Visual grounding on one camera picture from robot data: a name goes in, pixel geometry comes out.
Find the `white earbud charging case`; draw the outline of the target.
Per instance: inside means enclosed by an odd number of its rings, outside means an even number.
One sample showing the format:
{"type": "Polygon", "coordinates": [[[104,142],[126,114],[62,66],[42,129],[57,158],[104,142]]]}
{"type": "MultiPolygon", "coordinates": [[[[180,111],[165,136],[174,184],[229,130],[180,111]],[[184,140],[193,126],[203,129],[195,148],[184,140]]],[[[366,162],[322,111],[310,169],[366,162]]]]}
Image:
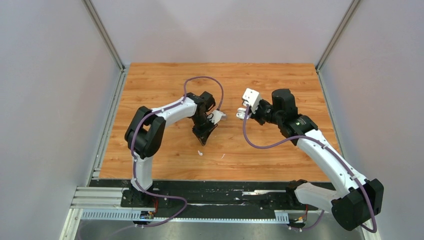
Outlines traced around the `white earbud charging case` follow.
{"type": "Polygon", "coordinates": [[[243,120],[243,119],[247,119],[248,120],[251,117],[251,114],[252,114],[252,112],[251,112],[250,109],[246,109],[244,107],[239,107],[237,109],[237,112],[236,112],[236,115],[235,116],[238,119],[240,119],[240,120],[243,120]]]}

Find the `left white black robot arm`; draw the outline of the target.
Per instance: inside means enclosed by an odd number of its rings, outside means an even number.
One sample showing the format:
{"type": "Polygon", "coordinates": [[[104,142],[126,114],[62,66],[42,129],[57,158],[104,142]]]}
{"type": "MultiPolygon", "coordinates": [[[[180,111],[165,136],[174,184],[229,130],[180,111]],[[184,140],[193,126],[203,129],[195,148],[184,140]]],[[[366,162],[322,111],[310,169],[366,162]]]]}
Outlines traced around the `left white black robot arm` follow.
{"type": "Polygon", "coordinates": [[[218,112],[212,111],[216,102],[207,91],[201,95],[187,93],[181,99],[159,108],[140,107],[126,133],[132,157],[132,179],[128,200],[141,207],[149,206],[153,193],[153,157],[161,147],[166,127],[189,118],[193,121],[192,132],[202,146],[205,146],[213,130],[218,126],[218,112]]]}

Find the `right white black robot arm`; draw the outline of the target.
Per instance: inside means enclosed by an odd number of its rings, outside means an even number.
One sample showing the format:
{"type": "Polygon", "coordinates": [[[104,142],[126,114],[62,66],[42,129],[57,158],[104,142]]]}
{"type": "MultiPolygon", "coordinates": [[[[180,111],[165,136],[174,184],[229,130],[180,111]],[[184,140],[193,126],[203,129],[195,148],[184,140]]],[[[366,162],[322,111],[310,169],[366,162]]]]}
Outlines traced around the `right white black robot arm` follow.
{"type": "Polygon", "coordinates": [[[271,93],[271,102],[247,88],[242,95],[243,107],[236,116],[243,120],[242,131],[247,143],[259,149],[247,136],[247,120],[260,125],[274,124],[284,139],[266,146],[267,149],[291,142],[306,153],[330,180],[333,190],[318,187],[306,180],[293,180],[286,187],[286,204],[292,209],[301,205],[316,207],[333,215],[347,231],[362,227],[376,233],[376,215],[381,212],[384,186],[378,179],[368,179],[351,166],[327,141],[310,117],[300,114],[295,96],[287,88],[271,93]]]}

